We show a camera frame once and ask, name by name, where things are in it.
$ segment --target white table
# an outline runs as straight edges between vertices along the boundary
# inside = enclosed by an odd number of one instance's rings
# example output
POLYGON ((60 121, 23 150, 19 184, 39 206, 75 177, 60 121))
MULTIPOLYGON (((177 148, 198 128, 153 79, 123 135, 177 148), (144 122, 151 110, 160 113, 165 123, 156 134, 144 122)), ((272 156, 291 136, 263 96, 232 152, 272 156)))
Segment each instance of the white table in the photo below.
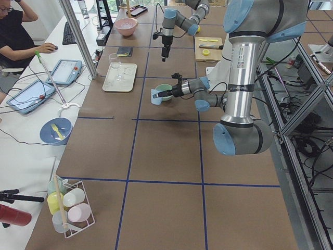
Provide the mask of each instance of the white table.
MULTIPOLYGON (((97 46, 96 25, 98 20, 95 15, 91 15, 90 19, 83 19, 81 14, 77 15, 80 21, 80 27, 83 36, 86 40, 87 47, 90 54, 93 56, 95 49, 101 49, 97 46)), ((76 44, 62 45, 63 27, 66 18, 63 17, 54 31, 50 34, 47 42, 52 42, 59 47, 59 49, 51 54, 41 54, 41 57, 47 64, 49 70, 52 70, 58 60, 60 59, 75 59, 83 61, 79 48, 76 44)), ((34 72, 43 72, 44 68, 39 63, 37 57, 34 57, 30 63, 30 67, 34 72)), ((21 78, 30 75, 32 71, 27 68, 22 74, 21 78)), ((46 80, 47 75, 40 76, 42 80, 46 80)), ((14 87, 23 89, 32 82, 37 80, 36 76, 26 77, 19 80, 14 87)), ((61 90, 65 100, 69 102, 79 92, 81 92, 71 102, 82 105, 84 97, 89 88, 91 77, 86 67, 83 72, 69 87, 61 90)), ((17 91, 12 90, 10 95, 15 95, 17 91)), ((36 110, 28 115, 22 115, 7 107, 6 99, 0 105, 0 118, 3 120, 0 123, 0 129, 6 131, 14 136, 17 140, 28 143, 43 143, 40 139, 40 129, 47 121, 58 117, 58 110, 61 108, 61 100, 57 93, 53 95, 54 100, 49 99, 44 104, 39 106, 36 110)), ((75 124, 79 112, 79 108, 70 107, 64 110, 61 114, 62 117, 68 118, 72 124, 75 124)), ((62 157, 65 145, 63 146, 50 146, 50 145, 26 145, 18 143, 9 135, 0 131, 0 190, 20 189, 21 195, 42 196, 46 197, 47 184, 56 170, 59 161, 62 157)), ((24 249, 32 230, 35 226, 36 220, 42 208, 42 203, 15 201, 13 204, 0 202, 3 205, 27 211, 32 215, 31 222, 24 226, 11 225, 9 228, 0 226, 0 249, 24 249)))

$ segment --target white tray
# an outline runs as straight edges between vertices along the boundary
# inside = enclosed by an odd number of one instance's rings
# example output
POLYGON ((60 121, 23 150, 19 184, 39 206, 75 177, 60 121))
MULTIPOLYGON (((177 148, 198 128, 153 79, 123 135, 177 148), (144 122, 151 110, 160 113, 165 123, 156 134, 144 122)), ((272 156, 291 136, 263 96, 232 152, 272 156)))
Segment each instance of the white tray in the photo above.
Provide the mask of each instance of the white tray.
POLYGON ((105 81, 102 89, 106 92, 129 92, 133 89, 133 84, 136 74, 136 64, 121 64, 119 73, 123 74, 124 79, 116 81, 114 78, 117 75, 117 71, 111 66, 106 74, 105 81))

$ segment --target red bottle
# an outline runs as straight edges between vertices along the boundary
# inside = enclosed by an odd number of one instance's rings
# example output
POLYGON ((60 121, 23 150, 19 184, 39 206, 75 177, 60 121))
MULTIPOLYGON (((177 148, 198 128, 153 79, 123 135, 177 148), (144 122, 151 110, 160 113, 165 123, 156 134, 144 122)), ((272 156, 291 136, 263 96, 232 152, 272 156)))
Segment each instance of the red bottle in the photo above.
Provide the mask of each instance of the red bottle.
POLYGON ((31 214, 0 204, 0 222, 25 226, 31 221, 31 214))

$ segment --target keyboard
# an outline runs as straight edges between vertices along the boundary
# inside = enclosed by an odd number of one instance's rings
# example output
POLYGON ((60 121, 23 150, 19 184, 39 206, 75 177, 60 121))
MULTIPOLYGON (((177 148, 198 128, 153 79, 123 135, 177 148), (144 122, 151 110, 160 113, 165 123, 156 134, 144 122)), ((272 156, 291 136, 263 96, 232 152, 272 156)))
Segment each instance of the keyboard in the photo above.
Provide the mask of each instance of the keyboard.
POLYGON ((73 35, 71 27, 69 27, 68 22, 66 22, 65 27, 63 28, 62 44, 68 45, 68 44, 74 44, 74 43, 76 43, 75 37, 73 35))

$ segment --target hand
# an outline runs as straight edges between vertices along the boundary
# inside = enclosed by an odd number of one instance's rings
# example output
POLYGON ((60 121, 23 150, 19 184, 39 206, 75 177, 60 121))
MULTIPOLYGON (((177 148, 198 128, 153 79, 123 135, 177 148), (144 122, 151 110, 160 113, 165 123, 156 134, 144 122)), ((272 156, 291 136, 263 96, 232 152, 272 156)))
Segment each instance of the hand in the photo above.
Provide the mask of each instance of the hand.
POLYGON ((39 53, 51 53, 56 50, 56 46, 53 43, 44 43, 36 48, 39 53))

